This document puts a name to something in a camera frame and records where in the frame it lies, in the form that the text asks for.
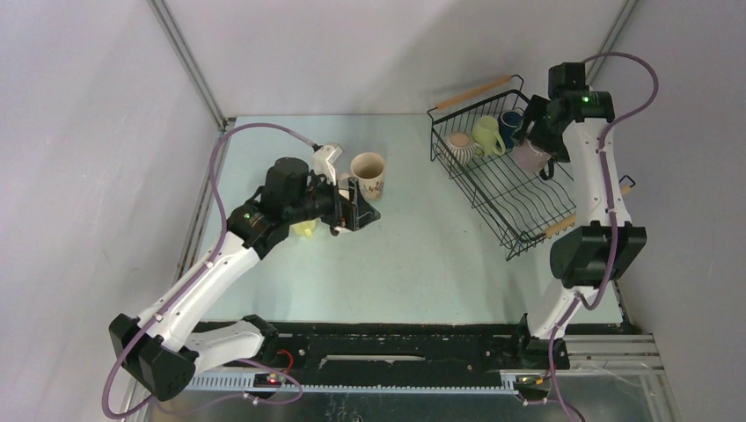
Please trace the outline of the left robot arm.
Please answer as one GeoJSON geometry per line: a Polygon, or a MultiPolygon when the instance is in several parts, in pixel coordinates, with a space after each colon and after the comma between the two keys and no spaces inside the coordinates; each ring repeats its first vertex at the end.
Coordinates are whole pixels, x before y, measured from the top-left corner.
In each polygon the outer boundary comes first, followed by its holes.
{"type": "Polygon", "coordinates": [[[213,331],[194,328],[228,287],[289,236],[291,225],[320,220],[338,235],[380,217],[357,178],[341,189],[335,178],[301,159],[277,159],[264,185],[224,219],[216,244],[196,265],[139,316],[120,314],[110,323],[121,367],[164,402],[212,367],[242,359],[271,364],[278,354],[277,330],[256,315],[213,331]]]}

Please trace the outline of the yellow mug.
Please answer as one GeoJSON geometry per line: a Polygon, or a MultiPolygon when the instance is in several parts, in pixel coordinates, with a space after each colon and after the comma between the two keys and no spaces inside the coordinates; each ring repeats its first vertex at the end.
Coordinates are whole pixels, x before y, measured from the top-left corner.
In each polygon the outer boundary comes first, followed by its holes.
{"type": "Polygon", "coordinates": [[[298,236],[305,236],[307,238],[312,238],[313,231],[316,228],[316,226],[317,226],[317,221],[310,220],[310,221],[295,223],[291,226],[291,228],[298,236]]]}

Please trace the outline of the white ribbed black-rimmed mug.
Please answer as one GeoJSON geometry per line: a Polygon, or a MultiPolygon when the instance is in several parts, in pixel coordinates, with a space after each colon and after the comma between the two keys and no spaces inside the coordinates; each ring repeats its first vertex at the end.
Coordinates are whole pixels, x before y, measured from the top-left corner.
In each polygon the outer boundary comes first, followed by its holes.
{"type": "Polygon", "coordinates": [[[334,197],[334,222],[330,226],[334,236],[352,231],[352,205],[348,189],[339,189],[334,197]]]}

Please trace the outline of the floral patterned mug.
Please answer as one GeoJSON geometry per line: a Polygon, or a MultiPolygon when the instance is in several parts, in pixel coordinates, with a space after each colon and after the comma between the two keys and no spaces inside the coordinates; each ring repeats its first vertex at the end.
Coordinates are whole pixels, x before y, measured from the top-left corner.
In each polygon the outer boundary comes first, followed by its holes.
{"type": "Polygon", "coordinates": [[[357,178],[362,196],[368,200],[380,200],[384,192],[386,162],[374,152],[364,152],[352,159],[350,170],[338,176],[339,180],[357,178]]]}

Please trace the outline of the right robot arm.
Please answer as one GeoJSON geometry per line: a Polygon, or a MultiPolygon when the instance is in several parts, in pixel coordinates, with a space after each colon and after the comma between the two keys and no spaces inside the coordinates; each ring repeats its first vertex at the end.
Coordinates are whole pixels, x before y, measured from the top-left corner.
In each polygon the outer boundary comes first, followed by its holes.
{"type": "Polygon", "coordinates": [[[516,338],[513,359],[535,367],[547,355],[544,340],[560,338],[579,307],[595,309],[647,242],[626,209],[614,155],[614,127],[620,123],[607,91],[594,91],[581,62],[548,71],[548,95],[533,96],[513,134],[515,160],[527,171],[569,163],[576,204],[574,229],[550,251],[554,281],[541,304],[527,313],[528,333],[516,338]]]}

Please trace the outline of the lilac mug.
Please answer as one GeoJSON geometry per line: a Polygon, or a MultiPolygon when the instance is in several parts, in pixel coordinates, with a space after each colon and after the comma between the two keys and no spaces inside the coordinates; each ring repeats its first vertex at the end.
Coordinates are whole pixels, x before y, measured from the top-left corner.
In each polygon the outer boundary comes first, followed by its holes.
{"type": "Polygon", "coordinates": [[[514,159],[524,171],[537,173],[544,180],[551,180],[554,176],[555,162],[552,156],[535,146],[530,140],[520,142],[514,148],[514,159]]]}

